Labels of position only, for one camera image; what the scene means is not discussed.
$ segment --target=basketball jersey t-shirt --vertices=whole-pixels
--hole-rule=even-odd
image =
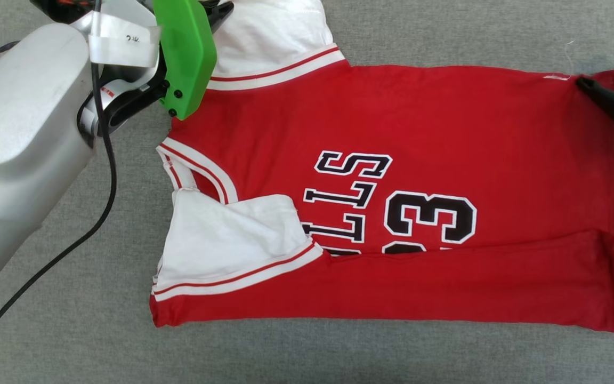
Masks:
[[[575,77],[350,66],[317,0],[238,2],[215,42],[200,109],[158,148],[177,203],[156,325],[300,316],[614,331],[614,124]],[[595,78],[614,89],[614,71]],[[237,204],[254,208],[241,218]]]

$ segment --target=red fabric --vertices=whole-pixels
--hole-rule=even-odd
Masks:
[[[569,81],[482,67],[332,64],[257,90],[208,91],[200,110],[173,120],[169,138],[219,165],[239,199],[285,194],[300,220],[365,238],[313,234],[325,255],[248,289],[151,299],[158,326],[246,317],[407,318],[579,325],[614,331],[614,123]],[[595,78],[614,89],[614,71]],[[392,158],[380,179],[315,170],[322,151]],[[343,166],[344,161],[333,161]],[[305,189],[356,195],[364,209],[304,201]],[[212,184],[201,185],[214,196]],[[470,201],[475,231],[443,241],[455,216],[385,228],[396,191]],[[413,220],[407,210],[403,219]],[[428,252],[384,255],[393,241]],[[451,248],[451,251],[439,251]]]

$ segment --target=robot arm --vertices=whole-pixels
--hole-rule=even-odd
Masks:
[[[100,136],[87,42],[93,12],[34,3],[69,24],[41,27],[0,58],[0,270],[85,168]],[[156,66],[104,66],[100,97],[110,133],[156,101],[181,118],[195,111],[216,61],[211,27],[232,10],[188,0],[154,5],[158,17],[135,0],[110,0],[102,10],[144,27],[157,20],[163,29]]]

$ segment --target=gray fabric surface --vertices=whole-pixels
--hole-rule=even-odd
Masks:
[[[614,67],[614,1],[325,0],[351,63]],[[0,0],[0,45],[47,23]],[[171,215],[155,106],[115,136],[119,192],[104,229],[0,321],[0,384],[44,382],[614,382],[614,334],[576,327],[262,320],[156,330],[148,297]],[[0,274],[0,306],[86,231],[108,196],[102,147]]]

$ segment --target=red and white striped trim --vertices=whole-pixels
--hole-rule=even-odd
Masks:
[[[278,70],[266,73],[244,74],[243,76],[223,77],[213,76],[207,85],[209,90],[238,91],[251,90],[283,83],[293,78],[318,70],[332,63],[343,61],[345,57],[336,44],[324,46],[319,51],[310,53],[310,56],[299,59]]]
[[[209,279],[190,279],[187,281],[163,283],[156,280],[151,294],[156,301],[164,301],[180,295],[222,294],[244,289],[264,282],[283,273],[297,270],[317,260],[324,250],[311,238],[309,243],[298,250],[280,258],[271,258],[264,265],[256,265],[235,273]]]
[[[215,186],[220,203],[238,202],[236,187],[229,175],[207,156],[171,138],[164,139],[157,151],[165,162],[165,171],[170,175],[175,189],[195,187],[196,183],[191,173],[193,170],[206,177]]]

